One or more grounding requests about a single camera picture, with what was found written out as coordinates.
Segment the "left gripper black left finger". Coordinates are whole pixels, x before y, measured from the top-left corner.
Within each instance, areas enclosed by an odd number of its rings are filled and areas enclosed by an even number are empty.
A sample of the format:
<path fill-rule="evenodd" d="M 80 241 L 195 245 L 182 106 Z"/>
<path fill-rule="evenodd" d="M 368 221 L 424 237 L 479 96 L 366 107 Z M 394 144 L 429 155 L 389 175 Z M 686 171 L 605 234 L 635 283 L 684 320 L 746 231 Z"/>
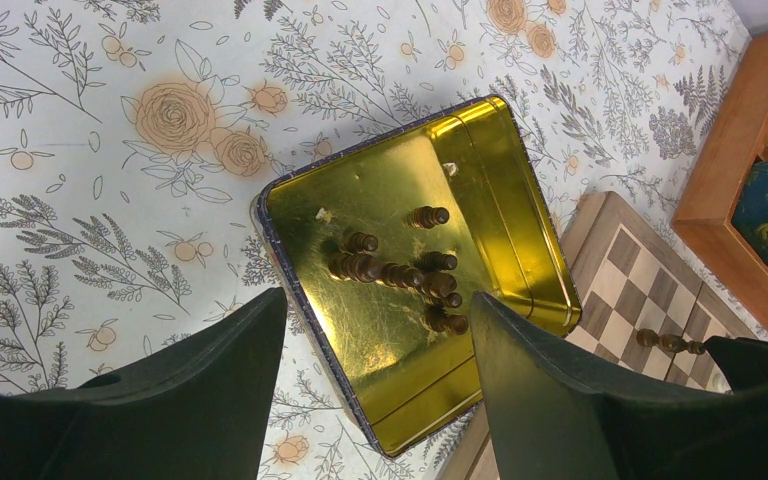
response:
<path fill-rule="evenodd" d="M 0 396 L 0 479 L 252 479 L 287 318 L 271 288 L 74 389 Z"/>

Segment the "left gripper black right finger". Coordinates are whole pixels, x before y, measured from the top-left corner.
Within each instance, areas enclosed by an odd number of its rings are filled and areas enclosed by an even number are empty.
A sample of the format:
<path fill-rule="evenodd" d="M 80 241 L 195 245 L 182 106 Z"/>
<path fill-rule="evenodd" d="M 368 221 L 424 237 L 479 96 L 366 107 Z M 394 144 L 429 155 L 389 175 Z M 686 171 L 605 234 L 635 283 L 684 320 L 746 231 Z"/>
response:
<path fill-rule="evenodd" d="M 504 479 L 768 479 L 768 342 L 705 343 L 727 394 L 657 380 L 478 292 L 470 322 Z"/>

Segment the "gold tin box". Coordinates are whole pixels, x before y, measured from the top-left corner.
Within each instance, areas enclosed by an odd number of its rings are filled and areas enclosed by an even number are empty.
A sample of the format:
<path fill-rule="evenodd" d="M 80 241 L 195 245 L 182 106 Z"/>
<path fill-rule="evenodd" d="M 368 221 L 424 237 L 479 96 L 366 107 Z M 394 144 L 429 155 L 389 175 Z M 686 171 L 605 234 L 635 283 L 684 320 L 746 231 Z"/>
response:
<path fill-rule="evenodd" d="M 409 222 L 444 207 L 432 229 Z M 334 388 L 378 453 L 397 457 L 482 398 L 470 303 L 485 292 L 551 333 L 569 333 L 581 301 L 538 177 L 503 97 L 474 98 L 287 173 L 253 200 L 252 218 L 288 301 Z M 342 280 L 329 259 L 353 232 L 366 253 L 420 270 L 394 288 Z M 458 266 L 426 271 L 429 251 Z M 423 324 L 428 308 L 464 315 L 463 335 Z"/>

